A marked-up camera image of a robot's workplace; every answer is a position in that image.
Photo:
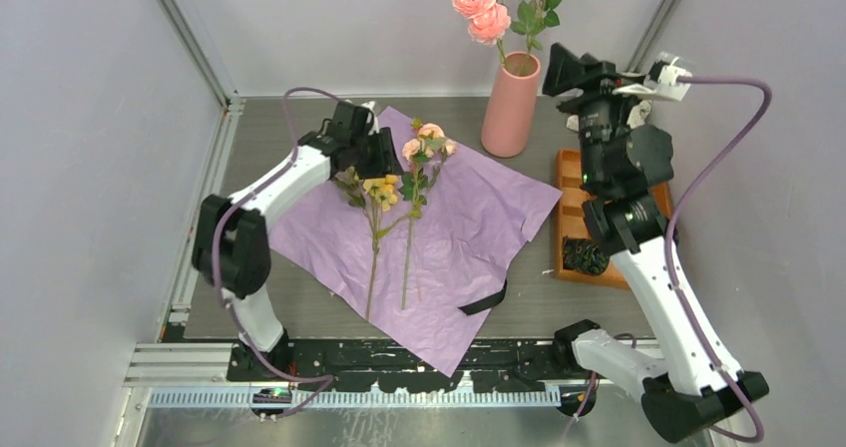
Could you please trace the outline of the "purple wrapping paper sheet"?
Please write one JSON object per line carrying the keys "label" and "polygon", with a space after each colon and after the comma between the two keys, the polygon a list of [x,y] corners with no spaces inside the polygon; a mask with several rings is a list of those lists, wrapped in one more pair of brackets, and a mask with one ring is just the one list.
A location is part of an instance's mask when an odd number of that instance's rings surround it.
{"label": "purple wrapping paper sheet", "polygon": [[294,338],[383,333],[435,370],[453,374],[486,320],[468,304],[499,293],[510,265],[541,230],[561,192],[485,155],[483,111],[395,105],[383,113],[397,145],[420,118],[458,145],[427,197],[420,220],[407,203],[383,219],[379,249],[362,210],[323,184],[301,198],[270,234],[271,304]]}

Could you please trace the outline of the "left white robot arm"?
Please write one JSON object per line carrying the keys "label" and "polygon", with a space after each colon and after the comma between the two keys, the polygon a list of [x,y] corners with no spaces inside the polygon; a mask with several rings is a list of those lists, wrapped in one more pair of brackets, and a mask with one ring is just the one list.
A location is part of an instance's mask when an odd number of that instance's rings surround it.
{"label": "left white robot arm", "polygon": [[208,195],[201,203],[192,266],[232,309],[241,341],[256,347],[252,367],[268,380],[284,376],[291,364],[286,331],[266,287],[270,232],[300,198],[339,172],[352,168],[364,178],[400,173],[391,131],[380,125],[375,106],[337,102],[332,116],[300,137],[271,171],[231,195]]}

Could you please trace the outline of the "pink flower stem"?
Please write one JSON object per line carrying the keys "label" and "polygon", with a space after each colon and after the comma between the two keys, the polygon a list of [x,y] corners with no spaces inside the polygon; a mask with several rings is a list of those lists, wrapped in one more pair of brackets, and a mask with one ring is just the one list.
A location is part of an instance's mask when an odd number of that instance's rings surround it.
{"label": "pink flower stem", "polygon": [[512,24],[508,8],[500,0],[451,0],[451,4],[467,21],[470,38],[478,44],[495,46],[500,65],[505,67],[503,38]]}

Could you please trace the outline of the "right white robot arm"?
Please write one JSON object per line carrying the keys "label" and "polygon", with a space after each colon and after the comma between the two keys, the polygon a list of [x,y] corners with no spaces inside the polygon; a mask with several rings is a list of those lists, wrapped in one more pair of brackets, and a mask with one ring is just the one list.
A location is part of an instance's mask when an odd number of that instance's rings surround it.
{"label": "right white robot arm", "polygon": [[570,378],[588,372],[610,380],[669,443],[718,430],[769,391],[765,377],[743,368],[709,323],[678,258],[677,215],[667,215],[653,194],[674,175],[671,135],[629,123],[638,102],[679,101],[697,83],[669,55],[645,73],[625,73],[557,43],[542,86],[562,113],[578,119],[588,234],[634,293],[662,352],[650,357],[581,320],[555,333],[555,367]]}

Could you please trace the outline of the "white flower with leaves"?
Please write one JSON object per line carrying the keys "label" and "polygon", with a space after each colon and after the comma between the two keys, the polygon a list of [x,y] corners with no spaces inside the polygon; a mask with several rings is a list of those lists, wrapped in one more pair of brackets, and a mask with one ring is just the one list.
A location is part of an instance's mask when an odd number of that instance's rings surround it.
{"label": "white flower with leaves", "polygon": [[540,35],[546,29],[561,24],[557,8],[563,1],[524,0],[518,4],[518,18],[517,22],[512,24],[512,30],[524,38],[525,54],[515,66],[517,75],[529,75],[532,71],[532,55],[543,50]]}

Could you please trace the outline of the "black ribbon with gold text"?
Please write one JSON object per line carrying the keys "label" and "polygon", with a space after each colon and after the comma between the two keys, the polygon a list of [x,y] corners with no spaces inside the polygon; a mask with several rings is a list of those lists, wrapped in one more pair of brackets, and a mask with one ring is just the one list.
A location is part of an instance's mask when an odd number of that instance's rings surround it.
{"label": "black ribbon with gold text", "polygon": [[458,309],[467,316],[472,316],[484,312],[486,310],[492,309],[503,302],[507,295],[507,288],[508,281],[505,280],[502,284],[502,287],[498,291],[483,298],[480,298],[476,301],[459,306]]}

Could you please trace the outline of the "yellow flower bunch stems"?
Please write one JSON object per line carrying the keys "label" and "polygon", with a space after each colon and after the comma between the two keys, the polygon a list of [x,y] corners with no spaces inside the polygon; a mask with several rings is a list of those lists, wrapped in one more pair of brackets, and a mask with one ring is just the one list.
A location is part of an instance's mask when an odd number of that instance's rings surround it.
{"label": "yellow flower bunch stems", "polygon": [[383,226],[383,216],[399,203],[400,181],[400,176],[391,174],[382,178],[364,179],[359,176],[355,168],[341,171],[332,179],[332,182],[342,191],[347,203],[353,208],[362,210],[370,231],[372,257],[365,303],[366,320],[370,320],[372,312],[380,243],[395,226],[395,223]]}

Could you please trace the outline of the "peach flower stem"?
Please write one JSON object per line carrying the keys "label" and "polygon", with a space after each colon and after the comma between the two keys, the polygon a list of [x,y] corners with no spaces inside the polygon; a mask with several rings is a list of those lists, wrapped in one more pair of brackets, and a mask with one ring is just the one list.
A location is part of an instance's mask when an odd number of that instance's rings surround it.
{"label": "peach flower stem", "polygon": [[407,306],[408,284],[412,259],[412,241],[416,222],[421,219],[428,204],[428,194],[434,188],[444,164],[458,150],[458,144],[448,138],[443,129],[434,123],[424,123],[419,118],[411,121],[413,137],[401,150],[408,168],[403,174],[400,194],[410,204],[406,215],[408,227],[405,242],[403,279],[400,308]]}

